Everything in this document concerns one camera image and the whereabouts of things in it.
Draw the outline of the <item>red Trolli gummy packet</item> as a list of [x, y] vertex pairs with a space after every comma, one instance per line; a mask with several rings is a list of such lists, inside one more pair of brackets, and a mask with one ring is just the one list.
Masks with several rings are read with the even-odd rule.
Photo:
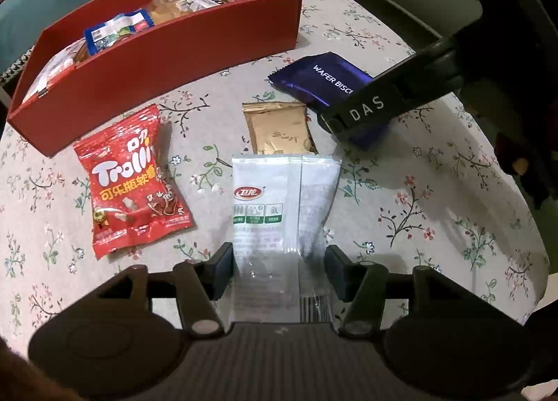
[[194, 225], [159, 164], [160, 128], [158, 106], [149, 105], [74, 144], [90, 181], [98, 259]]

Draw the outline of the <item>white Weilong snack packet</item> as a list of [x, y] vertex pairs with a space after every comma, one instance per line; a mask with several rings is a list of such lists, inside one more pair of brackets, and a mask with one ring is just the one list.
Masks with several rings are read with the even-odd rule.
[[331, 320], [323, 225], [340, 165], [311, 154], [234, 158], [232, 321]]

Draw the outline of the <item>blue wafer biscuit packet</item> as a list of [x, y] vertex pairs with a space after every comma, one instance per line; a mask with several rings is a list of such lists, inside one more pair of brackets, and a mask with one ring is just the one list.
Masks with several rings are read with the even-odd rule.
[[331, 134], [321, 114], [326, 108], [343, 104], [374, 78], [336, 53], [304, 56], [269, 75], [278, 90], [304, 103], [318, 117], [318, 124]]

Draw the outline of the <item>gold foil snack packet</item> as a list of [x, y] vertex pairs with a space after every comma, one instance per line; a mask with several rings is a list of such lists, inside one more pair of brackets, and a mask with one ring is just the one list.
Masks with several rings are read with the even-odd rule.
[[268, 101], [244, 103], [254, 154], [316, 154], [307, 126], [307, 106], [302, 103]]

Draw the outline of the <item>red storage box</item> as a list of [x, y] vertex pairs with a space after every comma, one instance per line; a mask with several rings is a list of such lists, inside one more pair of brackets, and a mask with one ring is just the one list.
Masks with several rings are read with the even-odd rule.
[[7, 117], [37, 151], [52, 157], [144, 101], [296, 45], [302, 0], [233, 1], [143, 30], [90, 56], [44, 96], [25, 98], [45, 63], [83, 30], [149, 1], [92, 0], [41, 32]]

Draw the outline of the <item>red white snack packet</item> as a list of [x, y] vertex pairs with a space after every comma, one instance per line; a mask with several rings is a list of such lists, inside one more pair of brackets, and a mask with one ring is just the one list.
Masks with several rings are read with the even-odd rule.
[[78, 64], [89, 56], [87, 43], [84, 37], [71, 43], [60, 52], [56, 53], [42, 68], [27, 94], [23, 98], [23, 104], [35, 97], [44, 96], [55, 84], [61, 81], [65, 75], [71, 73]]

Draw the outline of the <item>blue white snack packet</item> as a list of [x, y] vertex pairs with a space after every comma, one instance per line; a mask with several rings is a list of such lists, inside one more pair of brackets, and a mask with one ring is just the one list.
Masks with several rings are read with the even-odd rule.
[[84, 30], [83, 35], [90, 55], [100, 53], [117, 42], [154, 26], [146, 9], [121, 13], [108, 21]]

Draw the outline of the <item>clear wrapped bread packet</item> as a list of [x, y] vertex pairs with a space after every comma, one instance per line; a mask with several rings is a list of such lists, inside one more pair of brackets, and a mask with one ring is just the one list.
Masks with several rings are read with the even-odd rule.
[[144, 6], [155, 25], [213, 8], [230, 0], [152, 0]]

